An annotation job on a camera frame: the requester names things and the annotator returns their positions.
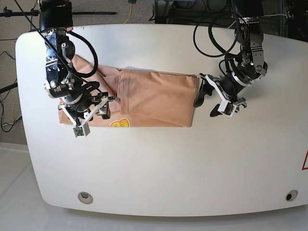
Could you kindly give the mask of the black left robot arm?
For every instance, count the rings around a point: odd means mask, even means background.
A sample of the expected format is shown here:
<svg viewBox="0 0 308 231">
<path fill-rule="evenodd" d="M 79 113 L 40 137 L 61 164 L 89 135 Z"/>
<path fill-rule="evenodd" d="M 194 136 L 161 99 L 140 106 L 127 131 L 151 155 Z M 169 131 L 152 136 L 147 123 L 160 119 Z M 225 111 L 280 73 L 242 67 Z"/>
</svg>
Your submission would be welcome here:
<svg viewBox="0 0 308 231">
<path fill-rule="evenodd" d="M 194 100 L 194 107 L 200 107 L 205 96 L 216 92 L 221 102 L 210 113 L 210 117 L 220 115 L 233 116 L 240 107 L 246 108 L 245 98 L 239 93 L 246 87 L 267 74 L 268 65 L 264 61 L 262 47 L 263 32 L 259 18 L 264 15 L 260 0 L 230 0 L 228 1 L 235 22 L 234 43 L 240 44 L 240 52 L 232 54 L 231 50 L 222 48 L 214 38 L 212 27 L 223 10 L 216 13 L 208 25 L 210 41 L 220 51 L 217 57 L 222 57 L 226 71 L 222 76 L 200 74 L 201 85 Z"/>
</svg>

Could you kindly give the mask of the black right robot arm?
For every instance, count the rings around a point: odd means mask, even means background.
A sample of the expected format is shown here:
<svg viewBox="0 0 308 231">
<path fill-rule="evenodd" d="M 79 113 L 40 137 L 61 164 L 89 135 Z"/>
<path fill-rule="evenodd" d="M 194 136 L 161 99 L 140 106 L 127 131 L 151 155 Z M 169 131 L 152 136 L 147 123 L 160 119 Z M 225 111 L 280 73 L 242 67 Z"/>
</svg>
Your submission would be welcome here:
<svg viewBox="0 0 308 231">
<path fill-rule="evenodd" d="M 92 77 L 98 70 L 98 57 L 93 46 L 73 32 L 72 4 L 69 0 L 40 0 L 39 33 L 46 46 L 45 90 L 51 98 L 60 99 L 58 110 L 77 128 L 92 121 L 95 115 L 110 118 L 109 102 L 114 97 L 101 91 Z M 75 45 L 69 36 L 83 41 L 91 51 L 94 66 L 88 73 L 76 70 Z"/>
</svg>

